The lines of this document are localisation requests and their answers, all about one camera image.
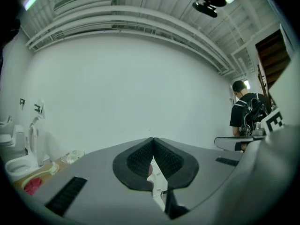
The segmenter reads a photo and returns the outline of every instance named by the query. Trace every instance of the pink object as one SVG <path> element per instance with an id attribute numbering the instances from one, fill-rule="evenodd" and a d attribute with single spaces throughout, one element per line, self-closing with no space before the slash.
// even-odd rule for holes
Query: pink object
<path id="1" fill-rule="evenodd" d="M 26 186 L 24 187 L 24 191 L 32 196 L 41 185 L 41 178 L 33 178 L 26 184 Z"/>

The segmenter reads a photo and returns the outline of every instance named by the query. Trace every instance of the man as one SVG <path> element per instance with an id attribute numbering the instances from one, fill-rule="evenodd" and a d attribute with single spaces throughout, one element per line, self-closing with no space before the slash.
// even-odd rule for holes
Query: man
<path id="1" fill-rule="evenodd" d="M 249 93 L 247 86 L 243 81 L 234 82 L 234 84 L 232 85 L 232 90 L 239 101 L 233 106 L 231 110 L 230 126 L 232 127 L 233 135 L 235 137 L 238 137 L 244 135 L 240 132 L 243 109 L 245 108 L 245 105 L 251 101 L 251 99 L 258 97 L 258 99 L 265 105 L 268 113 L 271 112 L 271 107 L 268 98 L 263 94 L 258 94 L 257 96 L 255 93 Z M 246 147 L 246 144 L 236 144 L 235 149 L 245 151 Z"/>

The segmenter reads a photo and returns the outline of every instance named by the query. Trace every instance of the toilet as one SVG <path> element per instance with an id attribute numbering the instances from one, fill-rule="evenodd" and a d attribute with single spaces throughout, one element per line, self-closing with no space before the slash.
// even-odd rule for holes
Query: toilet
<path id="1" fill-rule="evenodd" d="M 11 182 L 17 181 L 39 169 L 49 156 L 44 153 L 45 132 L 43 119 L 35 117 L 28 133 L 28 155 L 18 157 L 5 163 L 5 170 Z"/>
<path id="2" fill-rule="evenodd" d="M 7 116 L 7 118 L 4 121 L 0 121 L 0 134 L 11 135 L 12 125 L 13 125 L 13 120 L 11 116 Z"/>
<path id="3" fill-rule="evenodd" d="M 25 150 L 26 138 L 21 125 L 14 126 L 13 137 L 9 134 L 0 135 L 0 150 L 22 151 Z"/>

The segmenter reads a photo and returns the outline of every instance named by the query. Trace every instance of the white sign with black symbol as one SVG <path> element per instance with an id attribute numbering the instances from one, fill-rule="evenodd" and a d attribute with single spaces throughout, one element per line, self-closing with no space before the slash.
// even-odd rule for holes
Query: white sign with black symbol
<path id="1" fill-rule="evenodd" d="M 262 124 L 266 134 L 270 134 L 282 129 L 285 123 L 279 109 L 277 108 L 262 120 Z"/>

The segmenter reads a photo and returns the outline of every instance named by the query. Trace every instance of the ceiling pipe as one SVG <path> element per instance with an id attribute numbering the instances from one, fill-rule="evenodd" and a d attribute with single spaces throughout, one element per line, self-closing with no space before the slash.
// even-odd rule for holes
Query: ceiling pipe
<path id="1" fill-rule="evenodd" d="M 84 10 L 84 9 L 88 9 L 88 8 L 95 8 L 95 7 L 101 7 L 101 6 L 110 6 L 112 4 L 112 1 L 113 0 L 108 0 L 108 1 L 98 1 L 98 2 L 92 2 L 92 3 L 89 3 L 89 4 L 86 4 L 86 5 L 81 5 L 79 7 L 75 7 L 71 10 L 68 10 L 64 13 L 61 13 L 59 15 L 57 15 L 55 18 L 53 18 L 53 21 L 56 21 L 58 19 L 61 19 L 69 14 L 72 14 L 72 13 L 75 13 L 75 12 L 78 12 L 78 11 L 81 11 L 81 10 Z"/>
<path id="2" fill-rule="evenodd" d="M 250 18 L 251 23 L 257 27 L 257 31 L 263 28 L 262 23 L 259 20 L 259 17 L 256 13 L 256 10 L 250 0 L 239 0 L 244 10 L 246 11 L 248 17 Z"/>
<path id="3" fill-rule="evenodd" d="M 171 26 L 168 26 L 168 25 L 156 22 L 156 21 L 148 20 L 146 18 L 141 18 L 141 17 L 130 17 L 130 16 L 126 16 L 126 15 L 102 15 L 102 16 L 83 18 L 83 19 L 79 19 L 79 20 L 76 20 L 73 22 L 69 22 L 67 24 L 62 25 L 61 27 L 58 27 L 58 28 L 46 33 L 44 36 L 42 36 L 40 39 L 38 39 L 32 45 L 30 45 L 29 48 L 30 49 L 33 48 L 35 45 L 37 45 L 38 43 L 43 41 L 45 38 L 49 37 L 52 34 L 55 34 L 56 32 L 59 32 L 62 30 L 67 30 L 67 29 L 70 29 L 73 27 L 78 27 L 81 25 L 89 24 L 89 23 L 107 22 L 107 21 L 111 21 L 111 20 L 121 20 L 121 21 L 150 24 L 153 27 L 161 28 L 163 30 L 172 32 L 172 33 L 176 34 L 177 36 L 185 38 L 187 41 L 190 41 L 190 42 L 194 43 L 195 45 L 197 45 L 198 47 L 202 48 L 209 55 L 211 55 L 212 57 L 215 57 L 215 60 L 217 60 L 220 64 L 222 64 L 223 67 L 225 67 L 227 70 L 229 70 L 228 66 L 218 56 L 215 56 L 215 54 L 208 47 L 203 45 L 202 43 L 195 41 L 195 39 L 192 36 L 189 36 L 188 34 L 181 32 Z"/>
<path id="4" fill-rule="evenodd" d="M 24 29 L 24 27 L 23 27 L 22 25 L 20 25 L 20 28 L 21 28 L 22 31 L 26 34 L 26 36 L 27 36 L 28 38 L 30 38 L 30 36 L 29 36 L 28 33 L 25 31 L 25 29 Z"/>
<path id="5" fill-rule="evenodd" d="M 171 39 L 168 39 L 168 38 L 165 38 L 165 37 L 161 37 L 161 36 L 158 36 L 158 35 L 154 35 L 154 34 L 149 34 L 149 33 L 143 33 L 143 32 L 137 32 L 137 31 L 127 31 L 127 30 L 104 30 L 104 31 L 93 31 L 93 32 L 84 32 L 84 33 L 80 33 L 80 34 L 75 34 L 75 35 L 71 35 L 71 36 L 68 36 L 68 37 L 65 37 L 65 38 L 61 38 L 59 40 L 56 40 L 56 41 L 53 41 L 37 50 L 35 50 L 34 52 L 38 52 L 39 50 L 42 50 L 46 47 L 49 47 L 55 43 L 58 43 L 58 42 L 61 42 L 61 41 L 64 41 L 64 40 L 68 40 L 68 39 L 71 39 L 71 38 L 78 38 L 78 37 L 82 37 L 82 36 L 88 36 L 88 35 L 95 35 L 95 34 L 111 34 L 111 33 L 124 33 L 124 34 L 134 34 L 134 35 L 139 35 L 139 36 L 146 36 L 146 37 L 151 37 L 151 38 L 157 38 L 157 39 L 160 39 L 160 40 L 163 40 L 163 41 L 167 41 L 167 42 L 170 42 L 170 43 L 173 43 L 173 44 L 176 44 L 176 45 L 179 45 L 181 47 L 184 47 L 188 50 L 191 50 L 193 51 L 194 53 L 198 54 L 199 56 L 203 57 L 204 59 L 206 59 L 208 62 L 210 62 L 218 71 L 219 73 L 221 72 L 220 68 L 212 61 L 210 60 L 208 57 L 206 57 L 205 55 L 203 55 L 202 53 L 198 52 L 196 49 L 194 48 L 191 48 L 187 45 L 184 45 L 182 43 L 179 43 L 179 42 L 176 42 L 174 40 L 171 40 Z"/>
<path id="6" fill-rule="evenodd" d="M 91 26 L 103 26 L 103 25 L 106 25 L 106 26 L 110 26 L 110 25 L 127 25 L 127 26 L 136 26 L 136 23 L 134 22 L 114 22 L 113 24 L 111 22 L 100 22 L 100 23 L 93 23 L 93 24 L 87 24 L 87 25 L 83 25 L 83 26 L 79 26 L 79 27 L 75 27 L 75 28 L 71 28 L 69 30 L 65 30 L 64 31 L 64 34 L 66 32 L 71 32 L 71 31 L 74 31 L 74 30 L 77 30 L 77 29 L 82 29 L 82 31 L 80 32 L 87 32 L 89 30 L 89 27 Z M 143 25 L 143 24 L 139 24 L 139 28 L 143 28 L 143 31 L 145 32 L 145 29 L 153 29 L 152 26 L 147 26 L 146 24 Z M 109 28 L 109 29 L 115 29 L 115 30 L 121 30 L 122 28 Z M 171 33 L 168 33 L 168 31 L 164 31 L 165 34 L 169 35 L 169 36 L 172 36 Z"/>
<path id="7" fill-rule="evenodd" d="M 234 60 L 234 62 L 237 64 L 237 66 L 239 67 L 241 73 L 246 73 L 246 71 L 244 71 L 244 70 L 242 69 L 240 63 L 237 61 L 237 59 L 236 59 L 235 57 L 233 57 L 233 60 Z M 227 75 L 229 75 L 229 74 L 231 74 L 231 73 L 233 73 L 233 72 L 235 72 L 235 71 L 236 71 L 236 69 L 233 70 L 232 72 L 231 72 L 231 71 L 225 71 L 225 72 L 224 72 L 223 74 L 221 74 L 221 75 L 222 75 L 222 76 L 227 76 Z"/>
<path id="8" fill-rule="evenodd" d="M 260 35 L 261 33 L 265 32 L 266 30 L 268 30 L 270 27 L 276 25 L 278 22 L 273 22 L 271 24 L 269 24 L 268 26 L 264 27 L 263 29 L 259 30 L 258 32 L 256 32 L 255 34 L 253 34 L 250 38 L 250 40 L 248 40 L 246 43 L 244 43 L 242 46 L 240 46 L 237 50 L 235 50 L 234 52 L 231 53 L 231 56 L 237 54 L 238 52 L 240 52 L 241 50 L 243 50 L 244 48 L 246 48 L 250 43 L 253 42 L 253 39 L 256 38 L 258 35 Z"/>
<path id="9" fill-rule="evenodd" d="M 238 64 L 239 68 L 241 69 L 240 63 L 237 61 L 237 59 L 235 58 L 235 54 L 239 53 L 240 51 L 242 51 L 243 49 L 247 48 L 249 44 L 251 44 L 253 42 L 253 40 L 259 36 L 261 33 L 265 32 L 266 30 L 268 30 L 270 27 L 276 25 L 278 22 L 273 22 L 271 24 L 269 24 L 268 26 L 264 27 L 263 29 L 259 30 L 258 32 L 256 32 L 255 34 L 253 34 L 250 38 L 250 40 L 248 40 L 246 43 L 244 43 L 242 46 L 240 46 L 237 50 L 235 50 L 234 52 L 231 53 L 231 57 L 233 58 L 233 60 Z M 246 68 L 246 66 L 244 66 L 245 71 L 244 73 L 248 73 L 248 70 Z"/>
<path id="10" fill-rule="evenodd" d="M 242 33 L 240 32 L 238 26 L 236 25 L 236 23 L 234 22 L 234 20 L 231 18 L 231 16 L 221 7 L 220 8 L 222 10 L 222 12 L 225 14 L 225 16 L 229 19 L 229 21 L 232 23 L 232 25 L 234 26 L 234 28 L 236 29 L 236 31 L 238 32 L 240 38 L 243 40 L 243 42 L 245 41 L 244 36 L 242 35 Z"/>
<path id="11" fill-rule="evenodd" d="M 46 26 L 44 29 L 42 29 L 40 32 L 38 32 L 35 36 L 32 37 L 27 43 L 26 46 L 28 46 L 33 40 L 35 40 L 37 37 L 42 35 L 43 33 L 47 32 L 49 29 L 52 29 L 55 26 L 58 26 L 62 23 L 68 22 L 68 20 L 73 20 L 75 18 L 78 18 L 80 16 L 87 16 L 91 15 L 94 13 L 99 13 L 99 12 L 110 12 L 110 11 L 121 11 L 121 12 L 135 12 L 135 13 L 142 13 L 142 14 L 147 14 L 151 16 L 155 16 L 158 18 L 161 18 L 163 20 L 167 20 L 169 22 L 172 22 L 176 24 L 177 26 L 183 27 L 184 29 L 190 31 L 193 34 L 196 34 L 198 37 L 200 37 L 202 40 L 204 40 L 206 43 L 208 43 L 221 57 L 225 59 L 225 61 L 234 69 L 233 64 L 231 61 L 228 59 L 228 57 L 225 55 L 225 53 L 213 42 L 211 41 L 207 36 L 205 36 L 203 33 L 198 31 L 197 29 L 193 28 L 192 26 L 188 25 L 187 23 L 172 17 L 170 15 L 154 11 L 151 9 L 143 8 L 143 7 L 133 7 L 133 6 L 107 6 L 107 7 L 94 7 L 94 8 L 89 8 L 86 10 L 82 10 L 79 12 L 75 12 L 72 14 L 69 14 L 61 19 L 56 20 L 55 22 L 49 24 Z"/>
<path id="12" fill-rule="evenodd" d="M 234 72 L 235 72 L 234 70 L 231 70 L 231 71 L 226 72 L 226 73 L 221 73 L 221 76 L 228 76 L 228 75 L 230 75 L 230 74 L 232 74 Z"/>
<path id="13" fill-rule="evenodd" d="M 239 64 L 241 64 L 242 65 L 242 67 L 244 68 L 244 71 L 245 71 L 245 75 L 246 76 L 248 76 L 248 74 L 249 74 L 249 71 L 248 71 L 248 69 L 247 69 L 247 67 L 246 67 L 246 65 L 245 65 L 245 62 L 244 62 L 244 60 L 240 57 L 239 58 Z"/>

